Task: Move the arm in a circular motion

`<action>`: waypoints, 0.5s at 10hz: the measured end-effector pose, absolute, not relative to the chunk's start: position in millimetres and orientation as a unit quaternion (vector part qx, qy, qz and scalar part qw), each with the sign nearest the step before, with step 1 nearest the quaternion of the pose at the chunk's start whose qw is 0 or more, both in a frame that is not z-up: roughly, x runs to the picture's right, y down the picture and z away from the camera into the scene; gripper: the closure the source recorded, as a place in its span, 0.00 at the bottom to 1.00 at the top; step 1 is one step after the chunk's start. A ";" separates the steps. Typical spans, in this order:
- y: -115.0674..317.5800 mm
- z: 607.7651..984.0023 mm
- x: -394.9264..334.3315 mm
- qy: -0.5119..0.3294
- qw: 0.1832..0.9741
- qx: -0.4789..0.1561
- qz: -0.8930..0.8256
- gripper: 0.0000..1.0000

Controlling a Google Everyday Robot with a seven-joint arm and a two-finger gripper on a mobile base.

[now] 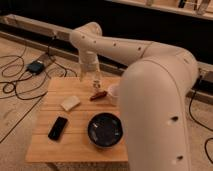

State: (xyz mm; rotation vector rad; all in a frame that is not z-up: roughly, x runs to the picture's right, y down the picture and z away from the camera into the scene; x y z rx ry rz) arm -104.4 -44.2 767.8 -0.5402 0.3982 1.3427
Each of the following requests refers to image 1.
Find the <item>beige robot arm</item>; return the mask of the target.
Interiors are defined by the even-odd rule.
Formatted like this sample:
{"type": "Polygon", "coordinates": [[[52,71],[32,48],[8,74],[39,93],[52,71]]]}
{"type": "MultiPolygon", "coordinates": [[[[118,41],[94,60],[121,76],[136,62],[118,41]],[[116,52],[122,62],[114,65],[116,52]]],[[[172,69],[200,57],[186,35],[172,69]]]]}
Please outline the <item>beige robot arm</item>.
{"type": "Polygon", "coordinates": [[[118,106],[130,171],[192,171],[186,94],[198,78],[194,55],[146,40],[104,37],[90,22],[70,32],[81,72],[98,70],[99,55],[124,64],[118,106]]]}

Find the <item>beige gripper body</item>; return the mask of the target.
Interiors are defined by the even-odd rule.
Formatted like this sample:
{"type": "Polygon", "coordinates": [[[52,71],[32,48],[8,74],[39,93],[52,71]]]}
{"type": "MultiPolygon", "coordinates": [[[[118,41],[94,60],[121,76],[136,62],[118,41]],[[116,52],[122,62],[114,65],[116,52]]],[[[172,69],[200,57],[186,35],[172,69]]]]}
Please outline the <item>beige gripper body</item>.
{"type": "Polygon", "coordinates": [[[79,64],[82,73],[96,72],[99,70],[98,56],[90,51],[79,52],[79,64]]]}

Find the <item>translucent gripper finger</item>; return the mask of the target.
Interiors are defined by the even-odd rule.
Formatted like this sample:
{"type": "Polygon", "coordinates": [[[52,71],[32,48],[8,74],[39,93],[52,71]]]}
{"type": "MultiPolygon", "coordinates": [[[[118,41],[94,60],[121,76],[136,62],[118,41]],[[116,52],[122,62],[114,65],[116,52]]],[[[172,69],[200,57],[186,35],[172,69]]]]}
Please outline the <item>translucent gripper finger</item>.
{"type": "Polygon", "coordinates": [[[101,73],[99,70],[94,72],[93,87],[95,90],[100,90],[101,88],[101,73]]]}
{"type": "Polygon", "coordinates": [[[82,82],[83,80],[84,80],[84,78],[86,77],[86,72],[80,72],[80,77],[79,77],[79,79],[80,79],[80,81],[82,82]]]}

